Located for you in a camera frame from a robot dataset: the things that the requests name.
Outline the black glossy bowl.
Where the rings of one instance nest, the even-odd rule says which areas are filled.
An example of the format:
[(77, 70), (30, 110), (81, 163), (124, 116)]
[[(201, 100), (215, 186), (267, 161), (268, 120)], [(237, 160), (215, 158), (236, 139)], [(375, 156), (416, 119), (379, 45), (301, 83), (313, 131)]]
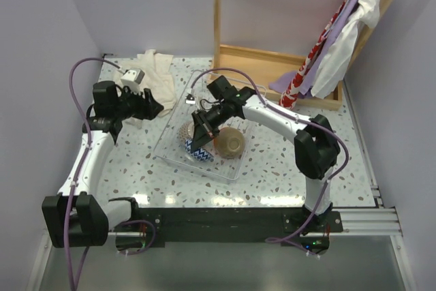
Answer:
[(245, 137), (236, 128), (224, 127), (213, 140), (213, 146), (222, 158), (235, 159), (245, 150)]

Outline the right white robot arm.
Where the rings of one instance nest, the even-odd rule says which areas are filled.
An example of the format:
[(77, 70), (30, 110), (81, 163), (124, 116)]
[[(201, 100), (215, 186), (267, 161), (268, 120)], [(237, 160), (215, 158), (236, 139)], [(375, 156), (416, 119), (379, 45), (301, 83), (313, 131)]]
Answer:
[(217, 103), (191, 114), (193, 138), (189, 152), (197, 155), (204, 145), (218, 137), (220, 127), (234, 117), (259, 123), (282, 135), (294, 145), (296, 166), (306, 179), (304, 207), (308, 211), (303, 215), (304, 225), (310, 231), (320, 231), (328, 223), (326, 212), (331, 208), (327, 179), (340, 153), (328, 119), (322, 115), (299, 117), (269, 102), (256, 89), (237, 89), (225, 76), (216, 78), (207, 89)]

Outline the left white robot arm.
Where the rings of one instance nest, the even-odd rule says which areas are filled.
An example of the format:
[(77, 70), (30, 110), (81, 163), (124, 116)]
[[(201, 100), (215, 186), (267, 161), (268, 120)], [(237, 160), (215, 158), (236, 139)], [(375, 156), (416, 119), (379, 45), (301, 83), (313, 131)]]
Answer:
[(85, 114), (76, 161), (57, 194), (45, 197), (42, 203), (46, 227), (56, 248), (101, 246), (115, 227), (134, 231), (140, 226), (141, 214), (134, 198), (113, 198), (101, 205), (95, 193), (123, 121), (151, 121), (163, 109), (148, 88), (135, 92), (111, 80), (93, 85), (93, 103)]

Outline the brown patterned bowl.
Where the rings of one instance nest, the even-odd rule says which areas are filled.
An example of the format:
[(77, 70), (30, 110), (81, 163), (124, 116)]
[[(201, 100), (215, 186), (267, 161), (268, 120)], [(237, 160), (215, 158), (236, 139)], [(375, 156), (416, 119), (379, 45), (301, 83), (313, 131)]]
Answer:
[(188, 140), (193, 140), (194, 134), (194, 123), (193, 121), (188, 121), (183, 123), (178, 130), (178, 140), (181, 146), (185, 146)]

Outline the blue white patterned bowl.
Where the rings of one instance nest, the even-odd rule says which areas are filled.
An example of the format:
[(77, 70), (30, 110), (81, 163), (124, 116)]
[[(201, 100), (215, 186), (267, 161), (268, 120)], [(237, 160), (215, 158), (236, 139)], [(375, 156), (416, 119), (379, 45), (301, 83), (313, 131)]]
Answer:
[(192, 159), (198, 161), (198, 162), (212, 162), (214, 160), (214, 156), (210, 151), (207, 151), (206, 149), (200, 147), (196, 150), (192, 149), (192, 142), (193, 140), (191, 138), (186, 139), (184, 143), (185, 151), (187, 152), (188, 156), (190, 156)]

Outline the white wire dish rack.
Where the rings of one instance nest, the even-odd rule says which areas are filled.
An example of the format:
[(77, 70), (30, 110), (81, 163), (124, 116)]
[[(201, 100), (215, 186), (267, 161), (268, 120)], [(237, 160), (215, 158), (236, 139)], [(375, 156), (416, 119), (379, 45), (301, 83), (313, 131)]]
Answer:
[(254, 123), (237, 99), (252, 84), (227, 72), (193, 71), (155, 147), (167, 164), (231, 183), (237, 180)]

